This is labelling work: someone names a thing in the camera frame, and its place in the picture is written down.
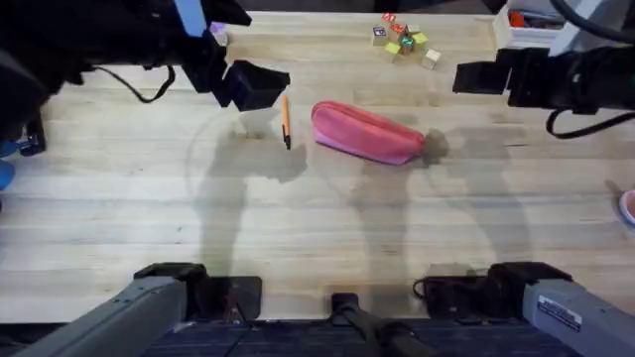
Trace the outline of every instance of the pencil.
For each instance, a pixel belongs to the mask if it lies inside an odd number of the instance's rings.
[[[287,96],[282,96],[282,135],[287,150],[291,150],[291,126],[289,126],[289,102]]]

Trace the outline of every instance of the black cable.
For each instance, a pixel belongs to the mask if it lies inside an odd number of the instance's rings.
[[[603,27],[584,19],[574,9],[572,9],[565,0],[551,0],[552,6],[558,11],[565,20],[569,21],[573,25],[576,25],[581,30],[587,31],[590,34],[596,35],[599,38],[612,40],[619,43],[635,45],[635,37],[627,35],[620,31],[615,31],[607,27]]]
[[[416,281],[413,283],[413,294],[414,294],[414,295],[415,295],[415,297],[417,297],[418,299],[425,301],[425,300],[426,300],[426,295],[425,295],[424,293],[419,293],[419,291],[417,290],[417,285],[419,285],[419,284],[423,284],[423,283],[424,283],[424,280],[423,280],[423,279],[416,280]]]
[[[143,95],[141,95],[141,93],[139,93],[139,91],[135,89],[130,83],[128,83],[126,79],[122,78],[119,74],[113,72],[112,70],[108,68],[104,68],[102,66],[95,66],[94,69],[103,70],[106,73],[110,74],[113,78],[117,79],[118,81],[121,82],[121,84],[125,85],[128,89],[130,89],[130,91],[137,97],[137,99],[139,99],[140,102],[146,103],[146,104],[152,103],[155,100],[161,98],[164,94],[166,94],[166,91],[168,90],[168,88],[170,88],[170,86],[175,82],[175,79],[177,78],[175,69],[172,68],[171,65],[168,65],[168,79],[166,79],[166,81],[163,84],[161,84],[159,91],[157,91],[157,94],[155,94],[154,97],[146,98]]]
[[[547,132],[555,136],[556,138],[562,139],[562,140],[575,139],[575,138],[580,138],[583,136],[595,134],[602,130],[627,122],[631,119],[635,119],[635,112],[628,112],[628,113],[615,116],[611,119],[605,120],[601,123],[588,126],[586,128],[577,129],[577,130],[564,132],[564,133],[554,132],[554,124],[556,124],[556,119],[558,118],[559,115],[561,115],[563,112],[567,110],[568,109],[555,110],[549,115],[549,119],[547,119]]]
[[[232,343],[231,346],[229,346],[229,348],[227,348],[227,351],[225,351],[225,353],[222,355],[222,357],[229,356],[231,354],[231,352],[234,351],[234,349],[238,346],[238,344],[245,338],[247,333],[249,333],[250,331],[251,331],[251,327],[247,326],[247,330],[242,331],[242,333],[240,334],[240,336],[238,336],[238,338],[236,338],[234,343]]]

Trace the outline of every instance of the pink pencil case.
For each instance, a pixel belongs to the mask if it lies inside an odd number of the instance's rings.
[[[351,105],[320,102],[311,119],[316,142],[384,164],[405,164],[424,145],[422,133]]]

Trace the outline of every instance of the wood grain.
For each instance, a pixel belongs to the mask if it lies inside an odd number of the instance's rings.
[[[293,150],[279,106],[222,109],[184,75],[152,105],[102,73],[67,86],[45,109],[50,149],[12,159],[0,321],[71,320],[162,261],[262,277],[263,318],[325,316],[338,291],[377,313],[419,315],[412,280],[511,260],[553,264],[635,312],[635,235],[613,210],[634,184],[632,125],[558,141],[545,111],[452,94],[457,63],[493,58],[491,17],[400,15],[443,54],[434,71],[379,59],[368,45],[375,15],[253,17],[231,28],[229,57],[291,73]],[[114,69],[147,93],[165,77]],[[321,100],[435,133],[448,152],[395,168],[321,147],[310,121]]]

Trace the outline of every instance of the colorful block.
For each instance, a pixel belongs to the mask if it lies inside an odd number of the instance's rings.
[[[421,61],[421,65],[427,69],[434,69],[435,65],[437,65],[437,62],[439,61],[440,58],[441,58],[441,53],[438,53],[435,50],[428,49],[426,51],[426,54],[424,55],[424,59],[422,59]]]
[[[384,60],[387,60],[389,62],[393,62],[395,60],[395,58],[397,57],[397,55],[399,54],[400,50],[401,50],[401,46],[399,46],[399,44],[388,43],[384,47],[384,51],[382,51],[381,57]]]
[[[388,31],[388,41],[399,44],[406,35],[408,28],[401,24],[393,24]]]
[[[374,27],[371,43],[373,46],[386,46],[388,43],[388,33],[386,33],[386,29],[383,27]]]
[[[413,46],[415,45],[415,41],[410,36],[404,36],[401,39],[401,53],[402,55],[407,55],[413,50]]]
[[[395,23],[397,16],[391,13],[383,13],[381,15],[381,26],[384,29],[390,29],[391,26]]]
[[[419,33],[419,34],[413,35],[413,41],[415,42],[415,45],[413,46],[413,50],[415,52],[421,52],[426,48],[426,44],[428,43],[428,38],[426,37],[426,35]]]
[[[408,24],[408,35],[415,35],[421,32],[421,27],[417,24]]]

